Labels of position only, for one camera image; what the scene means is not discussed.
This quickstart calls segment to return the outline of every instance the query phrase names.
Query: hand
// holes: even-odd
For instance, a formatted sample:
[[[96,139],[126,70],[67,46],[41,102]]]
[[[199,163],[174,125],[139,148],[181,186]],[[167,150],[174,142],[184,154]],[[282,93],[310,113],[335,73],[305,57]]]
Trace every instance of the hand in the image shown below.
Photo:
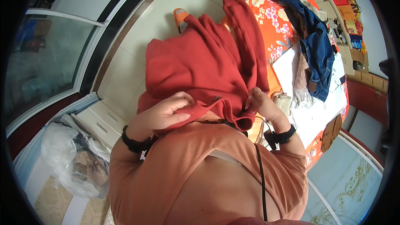
[[[249,92],[245,109],[256,110],[267,121],[275,122],[285,116],[285,114],[275,105],[275,103],[260,88],[254,87]]]
[[[165,129],[178,122],[190,118],[188,113],[174,113],[174,111],[194,103],[191,95],[184,91],[175,93],[173,96],[162,100],[150,109],[140,113],[135,118],[137,122],[144,125],[144,129]]]

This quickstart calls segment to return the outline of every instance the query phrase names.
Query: white tile floor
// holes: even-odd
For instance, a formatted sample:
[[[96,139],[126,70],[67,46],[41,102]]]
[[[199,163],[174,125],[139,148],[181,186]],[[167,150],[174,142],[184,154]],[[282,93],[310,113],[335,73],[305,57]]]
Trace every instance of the white tile floor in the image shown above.
[[[154,0],[121,43],[98,90],[99,97],[122,117],[135,116],[138,99],[146,91],[147,44],[177,35],[172,12],[179,7],[196,17],[206,13],[215,22],[225,16],[222,0]]]

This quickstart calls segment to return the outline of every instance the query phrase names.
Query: clear plastic bag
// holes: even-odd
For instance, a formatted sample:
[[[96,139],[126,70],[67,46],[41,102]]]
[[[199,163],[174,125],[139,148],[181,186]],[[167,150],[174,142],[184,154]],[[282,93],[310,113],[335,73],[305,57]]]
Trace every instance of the clear plastic bag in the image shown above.
[[[42,140],[41,155],[51,175],[72,195],[104,198],[110,154],[69,115],[59,121],[47,126]]]

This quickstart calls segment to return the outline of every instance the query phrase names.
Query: red garment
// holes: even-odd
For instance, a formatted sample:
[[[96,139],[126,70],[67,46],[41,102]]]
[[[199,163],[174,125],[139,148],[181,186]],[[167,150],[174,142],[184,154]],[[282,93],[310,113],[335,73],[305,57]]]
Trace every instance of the red garment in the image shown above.
[[[244,0],[223,0],[233,35],[206,14],[188,23],[183,34],[165,41],[153,39],[146,51],[146,89],[138,113],[178,91],[186,91],[196,104],[176,112],[191,117],[168,130],[203,116],[208,110],[234,123],[240,131],[252,127],[255,113],[244,111],[249,90],[268,93],[264,41],[258,23]]]

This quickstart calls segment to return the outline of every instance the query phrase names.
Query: black wrist band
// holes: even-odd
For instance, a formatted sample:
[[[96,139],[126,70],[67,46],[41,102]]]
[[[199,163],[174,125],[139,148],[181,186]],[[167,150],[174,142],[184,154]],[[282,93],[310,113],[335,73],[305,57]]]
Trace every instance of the black wrist band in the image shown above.
[[[290,129],[287,132],[283,132],[280,134],[273,132],[268,133],[267,131],[264,132],[264,138],[267,140],[268,144],[271,146],[273,150],[276,150],[276,143],[284,144],[289,141],[289,138],[293,136],[296,132],[296,129],[291,124]]]
[[[142,151],[147,151],[144,156],[147,156],[148,151],[151,146],[157,141],[157,137],[148,137],[143,142],[138,142],[133,139],[129,139],[126,135],[127,125],[123,128],[123,134],[121,135],[122,141],[127,145],[128,149],[134,153],[141,153]]]

